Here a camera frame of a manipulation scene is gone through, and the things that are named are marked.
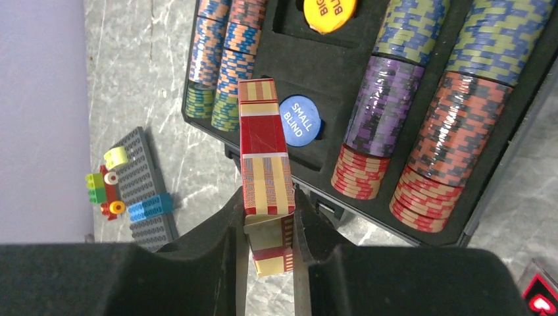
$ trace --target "red poker chip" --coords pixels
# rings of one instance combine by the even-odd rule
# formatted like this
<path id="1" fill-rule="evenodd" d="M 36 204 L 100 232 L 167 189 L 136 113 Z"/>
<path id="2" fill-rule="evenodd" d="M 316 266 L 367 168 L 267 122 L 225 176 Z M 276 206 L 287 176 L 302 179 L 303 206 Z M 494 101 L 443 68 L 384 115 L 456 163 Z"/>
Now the red poker chip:
<path id="1" fill-rule="evenodd" d="M 342 163 L 343 166 L 347 167 L 347 169 L 351 169 L 354 170 L 355 172 L 359 172 L 363 174 L 374 174 L 381 171 L 386 171 L 388 169 L 388 165 L 364 166 L 359 161 L 355 161 L 352 158 L 347 158 L 342 154 L 339 155 L 337 161 Z"/>
<path id="2" fill-rule="evenodd" d="M 427 140 L 419 140 L 415 149 L 413 150 L 411 156 L 414 155 L 428 155 L 432 157 L 433 155 L 439 155 L 440 153 L 444 153 L 445 158 L 450 158 L 457 161 L 468 161 L 471 157 L 478 156 L 482 152 L 482 148 L 484 146 L 478 147 L 472 152 L 465 152 L 457 149 L 457 146 L 452 147 L 453 144 L 437 144 L 435 141 L 427 139 Z"/>
<path id="3" fill-rule="evenodd" d="M 362 200 L 366 200 L 366 199 L 373 199 L 376 197 L 376 194 L 371 193 L 371 194 L 355 194 L 351 191 L 347 191 L 344 190 L 342 187 L 339 187 L 335 182 L 331 182 L 333 188 L 335 190 L 337 190 L 339 193 L 343 194 L 344 196 L 348 196 L 349 198 L 353 198 L 353 199 L 362 199 Z"/>
<path id="4" fill-rule="evenodd" d="M 382 158 L 382 157 L 367 157 L 362 153 L 358 153 L 356 151 L 351 150 L 347 145 L 343 144 L 341 153 L 343 156 L 350 157 L 353 160 L 362 162 L 365 166 L 371 165 L 388 165 L 390 163 L 389 158 Z"/>
<path id="5" fill-rule="evenodd" d="M 416 195 L 418 192 L 404 184 L 402 181 L 397 183 L 397 188 L 403 195 L 421 205 L 424 205 L 425 207 L 439 209 L 440 211 L 453 209 L 455 207 L 454 201 L 440 201 L 438 199 L 430 199 L 428 197 L 428 199 L 424 199 L 423 197 Z"/>
<path id="6" fill-rule="evenodd" d="M 412 188 L 414 191 L 425 195 L 427 197 L 430 197 L 432 199 L 438 199 L 440 201 L 452 201 L 452 202 L 457 202 L 457 200 L 459 199 L 459 196 L 444 196 L 441 194 L 438 194 L 436 192 L 430 191 L 428 189 L 425 189 L 419 185 L 417 185 L 416 182 L 413 182 L 412 180 L 409 180 L 409 178 L 407 178 L 406 174 L 402 174 L 401 178 L 399 178 L 400 182 L 403 182 L 406 186 Z"/>
<path id="7" fill-rule="evenodd" d="M 348 184 L 354 184 L 356 186 L 372 186 L 374 183 L 381 181 L 381 179 L 363 180 L 361 178 L 355 178 L 350 174 L 343 173 L 340 169 L 336 169 L 335 173 L 339 179 L 347 182 Z"/>
<path id="8" fill-rule="evenodd" d="M 409 179 L 413 180 L 413 182 L 417 183 L 417 185 L 422 184 L 421 187 L 426 188 L 427 190 L 437 189 L 440 192 L 445 192 L 443 194 L 445 196 L 458 196 L 463 191 L 462 187 L 448 186 L 447 184 L 443 184 L 431 180 L 419 174 L 417 171 L 413 170 L 413 168 L 411 168 L 409 165 L 405 166 L 403 173 L 405 173 Z"/>
<path id="9" fill-rule="evenodd" d="M 401 216 L 399 213 L 392 211 L 392 215 L 401 223 L 421 232 L 441 232 L 444 229 L 444 226 L 439 226 L 436 228 L 432 228 L 428 225 L 419 225 L 415 224 L 413 221 L 407 220 L 405 217 Z"/>
<path id="10" fill-rule="evenodd" d="M 436 207 L 432 207 L 430 205 L 425 205 L 422 204 L 422 202 L 419 202 L 415 199 L 413 199 L 413 196 L 409 196 L 405 193 L 403 193 L 399 188 L 395 189 L 395 192 L 398 194 L 398 200 L 405 200 L 408 204 L 412 205 L 412 210 L 415 213 L 418 213 L 419 211 L 423 211 L 423 212 L 439 212 L 439 213 L 443 213 L 443 212 L 448 212 L 451 213 L 453 211 L 453 206 L 452 207 L 443 207 L 443 208 L 436 208 Z"/>
<path id="11" fill-rule="evenodd" d="M 360 193 L 371 193 L 374 191 L 374 186 L 372 184 L 352 184 L 346 182 L 344 179 L 340 178 L 338 175 L 334 174 L 332 176 L 332 181 L 334 181 L 340 188 L 354 191 L 355 194 Z"/>
<path id="12" fill-rule="evenodd" d="M 447 223 L 447 219 L 442 219 L 442 220 L 438 219 L 438 220 L 434 220 L 434 221 L 438 221 L 438 222 L 426 223 L 426 222 L 422 222 L 420 220 L 416 220 L 416 219 L 408 216 L 406 213 L 399 212 L 395 208 L 390 208 L 390 211 L 392 212 L 393 215 L 399 215 L 401 218 L 405 219 L 406 221 L 409 221 L 410 223 L 413 223 L 417 226 L 421 226 L 423 228 L 432 228 L 432 229 L 443 228 L 445 226 L 445 224 Z"/>
<path id="13" fill-rule="evenodd" d="M 423 209 L 419 209 L 418 207 L 415 207 L 412 202 L 410 202 L 405 197 L 401 196 L 401 194 L 399 193 L 394 192 L 393 196 L 395 197 L 395 200 L 399 204 L 401 204 L 403 208 L 408 209 L 414 213 L 420 214 L 422 216 L 430 217 L 431 219 L 446 219 L 451 214 L 451 211 L 438 211 L 438 210 L 425 211 Z"/>
<path id="14" fill-rule="evenodd" d="M 445 224 L 445 222 L 447 221 L 447 219 L 432 219 L 430 217 L 417 214 L 409 209 L 406 209 L 399 202 L 397 202 L 397 200 L 393 201 L 393 203 L 390 203 L 390 207 L 392 207 L 394 211 L 401 213 L 401 215 L 406 217 L 409 221 L 418 222 L 417 224 L 422 223 L 427 225 L 441 225 Z"/>
<path id="15" fill-rule="evenodd" d="M 384 172 L 368 172 L 366 174 L 358 173 L 350 169 L 350 167 L 345 167 L 344 164 L 338 163 L 336 165 L 336 170 L 339 171 L 343 175 L 348 175 L 352 178 L 356 178 L 360 181 L 378 181 L 384 177 Z"/>
<path id="16" fill-rule="evenodd" d="M 411 156 L 409 166 L 417 173 L 446 186 L 464 186 L 469 178 L 469 174 L 472 172 L 472 166 L 460 166 L 462 169 L 458 171 L 455 169 L 455 165 L 449 161 L 436 161 L 433 164 L 425 164 L 416 156 Z"/>

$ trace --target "marble floor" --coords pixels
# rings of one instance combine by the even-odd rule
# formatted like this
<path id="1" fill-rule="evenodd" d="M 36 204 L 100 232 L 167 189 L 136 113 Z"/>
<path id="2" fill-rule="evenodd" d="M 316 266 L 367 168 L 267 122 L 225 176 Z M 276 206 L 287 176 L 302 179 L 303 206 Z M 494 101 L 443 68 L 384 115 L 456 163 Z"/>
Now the marble floor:
<path id="1" fill-rule="evenodd" d="M 147 128 L 184 234 L 241 185 L 220 142 L 182 120 L 194 0 L 85 0 L 91 165 L 136 126 Z M 470 246 L 495 252 L 517 277 L 531 257 L 558 259 L 558 92 L 547 101 L 489 202 Z M 132 240 L 129 220 L 95 212 L 95 240 Z M 355 217 L 340 228 L 359 245 L 407 245 Z M 293 315 L 292 276 L 256 279 L 250 265 L 246 315 Z"/>

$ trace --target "white wall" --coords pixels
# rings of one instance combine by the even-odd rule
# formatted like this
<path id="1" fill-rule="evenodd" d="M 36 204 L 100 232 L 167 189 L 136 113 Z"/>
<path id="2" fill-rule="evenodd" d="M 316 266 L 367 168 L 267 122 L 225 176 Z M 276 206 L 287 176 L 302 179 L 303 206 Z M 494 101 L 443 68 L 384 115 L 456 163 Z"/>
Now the white wall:
<path id="1" fill-rule="evenodd" d="M 0 1 L 0 243 L 93 232 L 84 8 Z"/>

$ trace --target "purple poker chip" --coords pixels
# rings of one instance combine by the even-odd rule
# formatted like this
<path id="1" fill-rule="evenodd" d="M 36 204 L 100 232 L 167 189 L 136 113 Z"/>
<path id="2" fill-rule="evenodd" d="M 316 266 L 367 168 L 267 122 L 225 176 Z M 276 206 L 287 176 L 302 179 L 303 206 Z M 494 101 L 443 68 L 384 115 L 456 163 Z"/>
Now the purple poker chip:
<path id="1" fill-rule="evenodd" d="M 423 73 L 424 67 L 372 56 L 345 143 L 361 153 L 390 157 Z"/>

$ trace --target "gray lego baseplate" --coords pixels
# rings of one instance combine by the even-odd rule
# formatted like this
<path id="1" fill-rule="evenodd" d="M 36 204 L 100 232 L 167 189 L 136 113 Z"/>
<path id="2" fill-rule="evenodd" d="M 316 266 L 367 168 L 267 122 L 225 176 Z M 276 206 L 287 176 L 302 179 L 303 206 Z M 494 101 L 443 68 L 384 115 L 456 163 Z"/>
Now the gray lego baseplate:
<path id="1" fill-rule="evenodd" d="M 136 243 L 151 252 L 159 250 L 178 235 L 172 213 L 132 223 L 130 229 Z"/>
<path id="2" fill-rule="evenodd" d="M 116 169 L 120 198 L 127 207 L 166 192 L 163 176 L 153 163 L 142 127 L 135 128 L 113 147 L 118 146 L 124 146 L 129 160 Z M 133 223 L 130 229 L 136 243 L 149 251 L 156 251 L 178 238 L 172 213 Z"/>
<path id="3" fill-rule="evenodd" d="M 166 192 L 161 173 L 155 170 L 151 159 L 143 128 L 135 128 L 113 147 L 118 146 L 124 146 L 129 160 L 116 170 L 120 198 L 126 206 Z"/>

